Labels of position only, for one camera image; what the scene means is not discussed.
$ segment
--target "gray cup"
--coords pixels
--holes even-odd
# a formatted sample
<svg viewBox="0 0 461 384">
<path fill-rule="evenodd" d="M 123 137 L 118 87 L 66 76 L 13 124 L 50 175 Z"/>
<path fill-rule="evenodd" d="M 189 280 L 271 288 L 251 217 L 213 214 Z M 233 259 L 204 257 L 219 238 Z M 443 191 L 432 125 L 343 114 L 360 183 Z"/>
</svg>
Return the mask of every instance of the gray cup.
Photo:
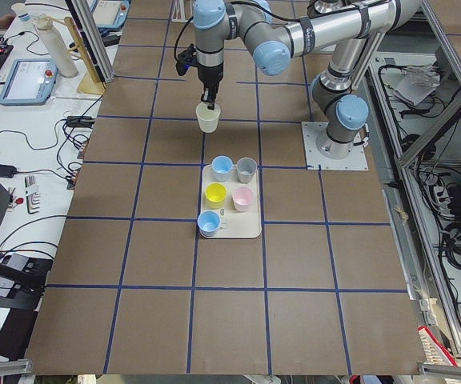
<svg viewBox="0 0 461 384">
<path fill-rule="evenodd" d="M 257 170 L 257 162 L 253 158 L 240 158 L 236 164 L 238 179 L 242 183 L 249 183 Z"/>
</svg>

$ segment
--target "tray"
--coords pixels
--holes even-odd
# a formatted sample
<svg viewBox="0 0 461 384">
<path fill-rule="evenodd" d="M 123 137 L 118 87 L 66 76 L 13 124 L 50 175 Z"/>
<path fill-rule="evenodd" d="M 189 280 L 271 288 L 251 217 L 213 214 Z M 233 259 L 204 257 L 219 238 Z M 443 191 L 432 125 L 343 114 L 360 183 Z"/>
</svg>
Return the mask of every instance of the tray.
<svg viewBox="0 0 461 384">
<path fill-rule="evenodd" d="M 208 205 L 204 196 L 204 191 L 207 186 L 211 183 L 217 182 L 213 176 L 213 170 L 211 165 L 205 166 L 202 171 L 202 193 L 201 193 L 201 212 L 212 210 Z M 230 178 L 222 184 L 227 188 L 227 196 L 223 207 L 218 210 L 212 210 L 219 214 L 220 218 L 226 220 L 226 225 L 222 225 L 214 236 L 208 238 L 257 238 L 261 234 L 261 205 L 259 203 L 259 178 L 257 172 L 255 172 L 252 181 L 248 184 L 243 184 L 238 180 L 238 172 L 236 171 L 236 165 L 232 167 L 230 172 Z M 234 208 L 232 202 L 232 192 L 239 186 L 249 186 L 254 191 L 254 201 L 250 209 L 247 212 L 238 212 Z"/>
</svg>

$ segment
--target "pink cup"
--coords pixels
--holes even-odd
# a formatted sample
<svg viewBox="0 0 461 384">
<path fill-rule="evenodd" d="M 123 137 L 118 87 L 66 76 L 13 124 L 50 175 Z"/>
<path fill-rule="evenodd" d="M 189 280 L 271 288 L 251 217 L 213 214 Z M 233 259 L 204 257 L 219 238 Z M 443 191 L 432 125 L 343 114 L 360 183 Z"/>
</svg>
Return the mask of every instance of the pink cup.
<svg viewBox="0 0 461 384">
<path fill-rule="evenodd" d="M 254 201 L 254 191 L 248 186 L 239 186 L 232 193 L 234 207 L 239 212 L 245 212 L 250 209 Z"/>
</svg>

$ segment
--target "blue device frame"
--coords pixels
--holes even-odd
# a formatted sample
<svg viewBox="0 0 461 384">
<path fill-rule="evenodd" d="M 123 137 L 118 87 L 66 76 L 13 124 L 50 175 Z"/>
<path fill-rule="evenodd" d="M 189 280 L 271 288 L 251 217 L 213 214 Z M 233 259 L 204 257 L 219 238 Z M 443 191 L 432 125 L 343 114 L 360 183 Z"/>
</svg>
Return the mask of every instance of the blue device frame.
<svg viewBox="0 0 461 384">
<path fill-rule="evenodd" d="M 45 70 L 51 70 L 53 72 L 53 76 L 46 78 L 44 83 L 40 86 L 35 98 L 7 99 L 6 96 L 12 87 L 12 83 L 14 82 L 14 78 L 17 73 L 16 69 L 22 62 L 48 62 Z M 3 87 L 3 91 L 0 94 L 0 104 L 2 106 L 42 106 L 46 104 L 47 99 L 53 92 L 57 74 L 58 68 L 56 67 L 56 64 L 48 58 L 18 58 L 14 60 L 10 73 L 8 74 L 8 78 L 6 79 L 5 86 Z"/>
<path fill-rule="evenodd" d="M 92 2 L 92 6 L 90 7 L 90 10 L 92 11 L 92 13 L 94 12 L 98 1 L 99 0 L 94 0 Z M 117 13 L 117 18 L 114 20 L 113 24 L 97 24 L 98 28 L 104 29 L 104 30 L 111 30 L 111 31 L 122 29 L 122 26 L 124 25 L 124 22 L 126 22 L 126 19 L 127 19 L 130 2 L 128 2 L 127 0 L 116 0 L 116 1 L 119 1 L 122 5 L 126 6 L 126 10 L 120 10 Z"/>
</svg>

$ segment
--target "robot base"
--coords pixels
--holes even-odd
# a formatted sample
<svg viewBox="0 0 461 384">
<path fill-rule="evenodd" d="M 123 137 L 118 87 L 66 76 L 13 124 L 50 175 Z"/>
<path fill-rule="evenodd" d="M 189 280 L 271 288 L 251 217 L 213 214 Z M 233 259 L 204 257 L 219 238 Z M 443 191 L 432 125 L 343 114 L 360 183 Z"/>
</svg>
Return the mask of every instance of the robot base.
<svg viewBox="0 0 461 384">
<path fill-rule="evenodd" d="M 342 160 L 328 158 L 319 152 L 316 139 L 327 128 L 326 122 L 302 122 L 303 145 L 308 170 L 369 170 L 363 146 L 354 146 L 350 154 Z M 355 138 L 360 142 L 359 134 Z"/>
</svg>

